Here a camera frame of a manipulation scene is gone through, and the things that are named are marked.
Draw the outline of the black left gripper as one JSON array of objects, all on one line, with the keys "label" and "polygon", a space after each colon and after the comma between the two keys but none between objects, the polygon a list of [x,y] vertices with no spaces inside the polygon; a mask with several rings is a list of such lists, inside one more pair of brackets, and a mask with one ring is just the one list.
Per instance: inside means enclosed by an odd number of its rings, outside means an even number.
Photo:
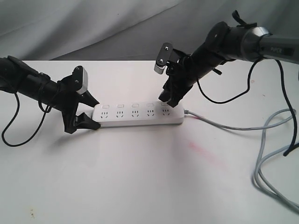
[{"label": "black left gripper", "polygon": [[79,102],[94,108],[99,104],[89,91],[80,94],[74,90],[76,81],[73,75],[68,75],[58,80],[55,85],[53,107],[62,113],[64,131],[72,134],[77,129],[98,130],[100,124],[85,113],[76,116]]}]

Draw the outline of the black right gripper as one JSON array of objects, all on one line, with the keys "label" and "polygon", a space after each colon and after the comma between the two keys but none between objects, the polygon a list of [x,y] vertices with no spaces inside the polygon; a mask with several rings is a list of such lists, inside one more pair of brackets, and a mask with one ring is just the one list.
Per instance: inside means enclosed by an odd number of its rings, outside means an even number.
[{"label": "black right gripper", "polygon": [[173,49],[164,69],[168,79],[158,99],[167,102],[171,107],[176,107],[195,83],[192,68],[194,65],[191,62],[191,54]]}]

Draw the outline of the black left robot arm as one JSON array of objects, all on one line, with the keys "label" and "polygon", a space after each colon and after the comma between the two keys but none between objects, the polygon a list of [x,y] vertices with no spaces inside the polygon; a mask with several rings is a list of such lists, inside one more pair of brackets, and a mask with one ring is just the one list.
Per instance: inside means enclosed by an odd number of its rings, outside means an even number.
[{"label": "black left robot arm", "polygon": [[100,124],[85,113],[76,115],[80,103],[94,108],[99,102],[88,91],[88,74],[83,66],[72,74],[54,82],[44,73],[12,57],[0,60],[0,89],[7,93],[21,93],[62,113],[64,131],[97,130]]}]

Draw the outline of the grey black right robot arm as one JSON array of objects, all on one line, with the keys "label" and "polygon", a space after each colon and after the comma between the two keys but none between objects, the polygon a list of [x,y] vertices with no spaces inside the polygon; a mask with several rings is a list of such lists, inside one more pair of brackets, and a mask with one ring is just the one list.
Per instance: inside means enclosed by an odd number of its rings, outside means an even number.
[{"label": "grey black right robot arm", "polygon": [[224,21],[217,23],[203,44],[190,55],[173,48],[171,43],[163,43],[154,70],[158,74],[166,73],[168,79],[159,100],[171,107],[177,106],[196,82],[211,71],[220,75],[217,66],[227,62],[257,63],[275,59],[298,64],[298,39],[280,37],[256,23],[246,23],[237,11],[232,16],[238,23],[236,27],[230,27]]}]

